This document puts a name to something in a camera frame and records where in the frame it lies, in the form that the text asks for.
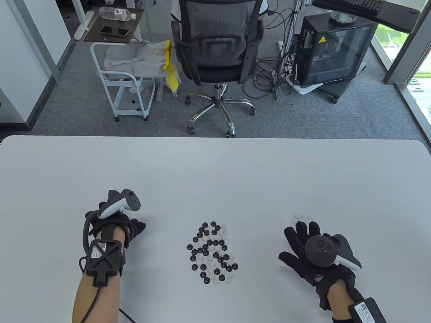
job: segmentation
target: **black cable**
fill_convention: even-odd
[[[88,311],[85,313],[84,317],[82,318],[81,323],[84,323],[87,320],[88,316],[90,315],[91,311],[93,310],[94,306],[96,305],[97,299],[99,298],[99,295],[100,295],[100,290],[101,290],[101,287],[98,287],[97,291],[96,291],[96,295],[94,296],[94,300],[91,303]]]

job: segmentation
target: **gray carpet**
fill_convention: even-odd
[[[172,39],[171,5],[172,0],[159,0],[154,6],[148,5],[156,41]],[[275,5],[276,1],[270,0],[270,8]],[[271,20],[272,17],[265,18],[266,23]],[[144,23],[141,23],[141,28],[145,36]],[[282,28],[266,30],[259,47],[259,57],[276,55],[275,42],[282,36]],[[184,76],[177,63],[183,81],[177,98],[165,87],[163,101],[154,102],[148,122],[140,117],[120,116],[121,121],[116,123],[102,84],[95,74],[89,47],[90,43],[83,41],[76,44],[60,85],[53,90],[34,129],[24,134],[188,136],[185,131],[188,119],[206,102],[195,99],[191,106],[186,106],[184,97],[188,91],[212,95],[212,84],[196,87]],[[289,96],[283,94],[281,102],[276,102],[272,94],[253,99],[257,107],[255,117],[249,116],[245,107],[227,106],[235,121],[237,137],[414,139],[423,142],[430,150],[429,142],[396,88],[382,83],[384,69],[372,49],[368,50],[365,61],[367,68],[337,104],[330,103],[328,95],[316,90],[304,96],[294,91]],[[246,86],[246,90],[254,96],[262,94],[251,84]],[[236,83],[229,84],[227,97],[247,98],[242,87]],[[220,112],[214,109],[197,121],[195,129],[195,136],[221,137],[228,127]],[[0,133],[0,138],[10,134],[14,133]]]

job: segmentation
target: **car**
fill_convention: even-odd
[[[423,92],[424,90],[421,87],[417,87],[417,86],[413,86],[413,85],[409,85],[407,87],[410,92]]]
[[[421,85],[421,82],[419,82],[417,79],[412,78],[409,85]]]

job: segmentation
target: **white table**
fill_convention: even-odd
[[[0,146],[0,322],[70,322],[84,214],[123,188],[147,223],[122,278],[138,323],[329,323],[277,260],[294,212],[348,237],[356,286],[388,322],[431,316],[431,162],[419,142],[22,136]],[[203,221],[230,229],[230,285],[191,270],[186,245]]]

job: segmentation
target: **hand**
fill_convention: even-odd
[[[316,222],[310,222],[309,234],[307,233],[307,225],[298,221],[296,231],[292,227],[287,227],[284,230],[287,242],[293,252],[282,252],[278,258],[287,266],[291,267],[301,278],[304,278],[310,285],[316,287],[316,292],[320,297],[320,307],[324,310],[330,310],[330,304],[327,298],[330,287],[342,279],[346,283],[346,289],[351,298],[355,301],[363,300],[362,295],[354,288],[355,275],[353,272],[341,265],[331,265],[329,267],[318,267],[313,265],[305,254],[305,244],[313,236],[319,236],[320,228]]]

